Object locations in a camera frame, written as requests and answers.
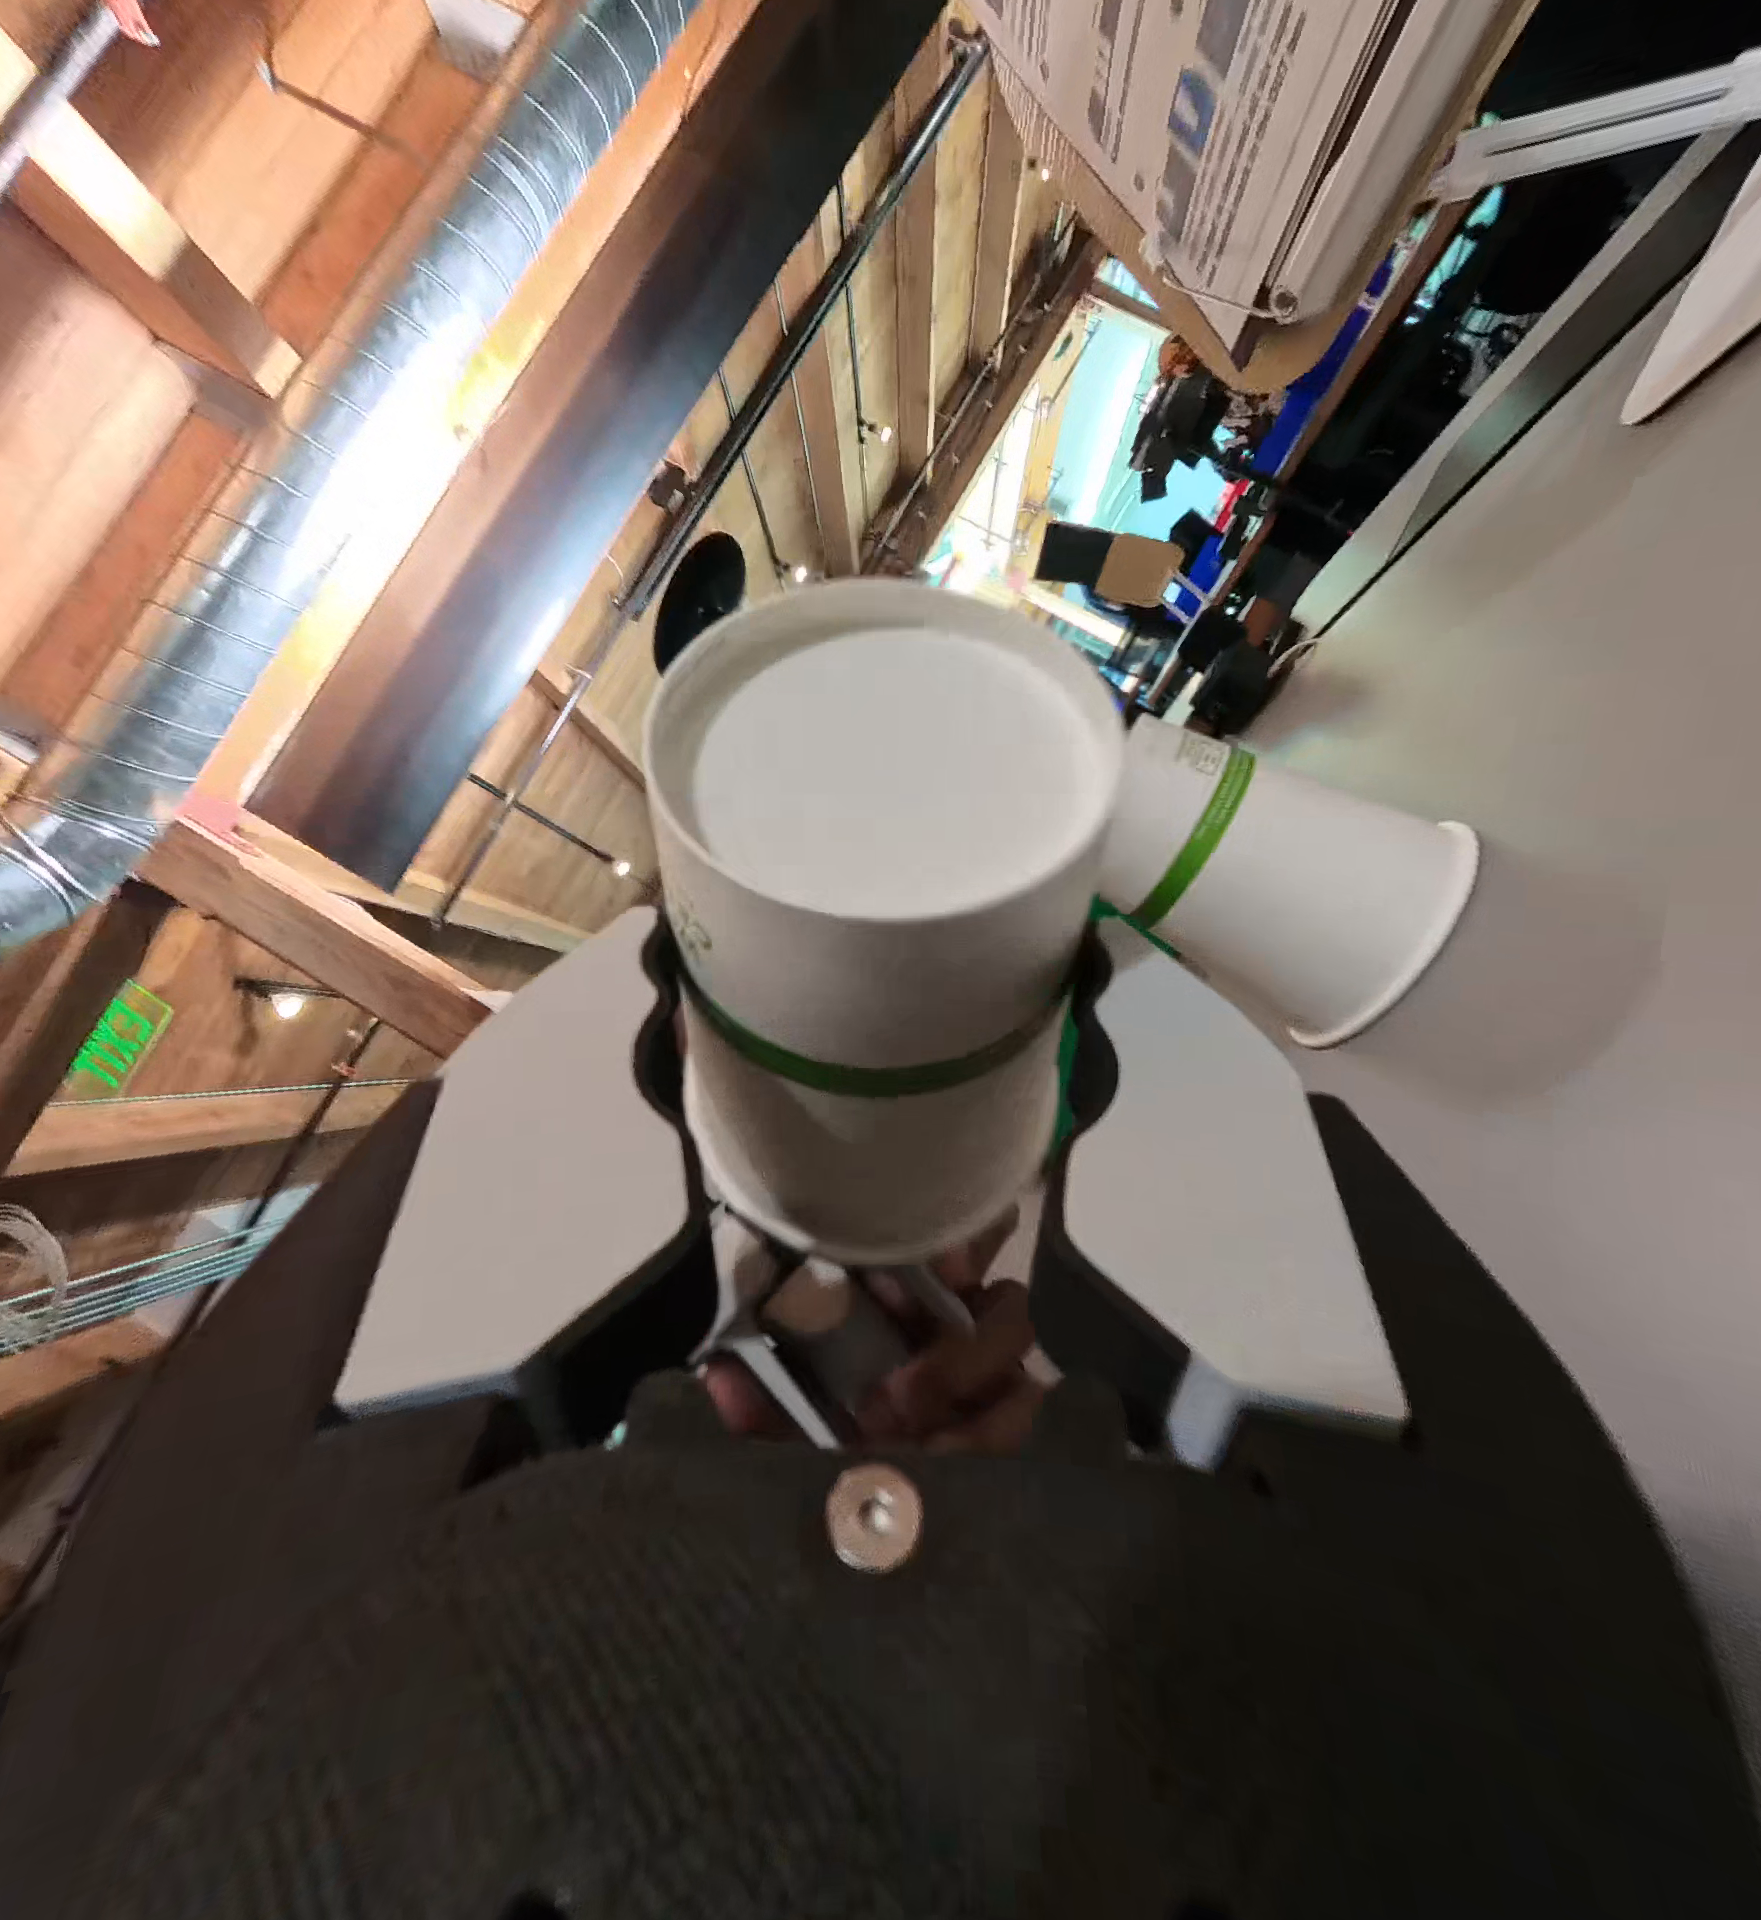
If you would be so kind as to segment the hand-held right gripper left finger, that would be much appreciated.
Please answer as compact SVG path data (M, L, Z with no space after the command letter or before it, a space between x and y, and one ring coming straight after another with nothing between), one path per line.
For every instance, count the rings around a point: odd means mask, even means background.
M334 1389L346 1417L500 1399L545 1448L584 1448L696 1356L721 1283L674 1014L666 926L633 908L463 1044Z

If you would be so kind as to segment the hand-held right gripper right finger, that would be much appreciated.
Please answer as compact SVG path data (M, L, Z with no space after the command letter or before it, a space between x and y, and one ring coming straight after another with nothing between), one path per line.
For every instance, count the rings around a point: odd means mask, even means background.
M1223 1462L1251 1417L1395 1444L1411 1404L1300 1074L1145 934L1092 930L1041 1188L1043 1358L1139 1452Z

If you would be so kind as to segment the white paper cup green band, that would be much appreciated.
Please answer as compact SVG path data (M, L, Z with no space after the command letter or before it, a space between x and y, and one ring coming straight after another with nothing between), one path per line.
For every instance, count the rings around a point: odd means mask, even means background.
M961 594L804 589L676 660L643 771L718 1199L846 1267L994 1224L1056 1139L1123 774L1092 664Z
M1310 1051L1396 1009L1463 921L1481 839L1158 719L1125 737L1099 899Z

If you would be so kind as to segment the person's right hand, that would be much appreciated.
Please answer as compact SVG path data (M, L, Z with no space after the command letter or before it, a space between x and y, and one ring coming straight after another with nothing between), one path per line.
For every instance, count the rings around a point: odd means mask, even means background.
M827 1450L1016 1452L1045 1382L1013 1223L912 1267L797 1267L700 1359L722 1427Z

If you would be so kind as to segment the green exit sign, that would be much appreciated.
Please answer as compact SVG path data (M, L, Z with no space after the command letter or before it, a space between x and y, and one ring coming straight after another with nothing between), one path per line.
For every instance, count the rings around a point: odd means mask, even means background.
M173 1020L173 1007L137 979L126 979L82 1041L64 1094L77 1100L126 1098Z

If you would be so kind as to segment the black desktop device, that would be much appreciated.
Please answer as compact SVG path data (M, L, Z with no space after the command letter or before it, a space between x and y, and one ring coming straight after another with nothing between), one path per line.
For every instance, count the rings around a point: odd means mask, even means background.
M1275 692L1278 641L1290 631L1290 616L1267 598L1236 612L1202 612L1180 641L1180 664L1190 667L1194 682L1183 730L1243 735Z

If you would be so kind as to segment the black round ceiling fixture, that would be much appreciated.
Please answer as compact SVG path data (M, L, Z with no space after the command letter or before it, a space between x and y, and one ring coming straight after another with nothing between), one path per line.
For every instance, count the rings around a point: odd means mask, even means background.
M679 560L655 605L652 660L666 679L676 660L717 623L740 612L749 598L749 564L728 533L695 541Z

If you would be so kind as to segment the wooden document stand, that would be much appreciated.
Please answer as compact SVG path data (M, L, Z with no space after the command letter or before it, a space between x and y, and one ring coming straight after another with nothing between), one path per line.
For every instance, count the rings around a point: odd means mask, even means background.
M1056 519L1041 535L1034 579L1045 587L1084 589L1113 609L1155 612L1185 579L1185 564L1177 541Z
M1414 80L1390 83L1389 105L1365 113L1345 144L1337 181L1348 209L1335 215L1325 257L1310 276L1308 313L1290 324L1254 322L1228 348L1194 302L1142 262L1134 233L1103 192L1085 221L1149 286L1165 326L1228 386L1267 393L1293 381L1329 344L1374 266L1423 209L1464 205L1494 187L1580 164L1621 157L1711 132L1761 121L1761 49L1680 77L1613 91L1562 110L1471 127L1495 65L1533 4L1447 4ZM1624 403L1623 422L1656 416L1725 353L1761 328L1761 153L1708 244L1660 346Z

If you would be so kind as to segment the printed instruction sheet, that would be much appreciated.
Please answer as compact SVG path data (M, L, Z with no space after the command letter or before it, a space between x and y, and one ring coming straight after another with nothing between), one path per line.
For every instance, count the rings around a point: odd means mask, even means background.
M1342 152L1414 80L1447 4L974 4L1029 157L1103 192L1139 255L1228 348L1308 313Z

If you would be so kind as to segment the silver air duct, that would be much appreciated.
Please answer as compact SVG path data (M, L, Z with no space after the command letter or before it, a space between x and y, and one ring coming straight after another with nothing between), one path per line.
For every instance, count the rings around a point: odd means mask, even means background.
M577 4L512 71L409 257L299 372L72 727L0 806L0 958L143 861L369 519L406 403L445 400L699 4Z

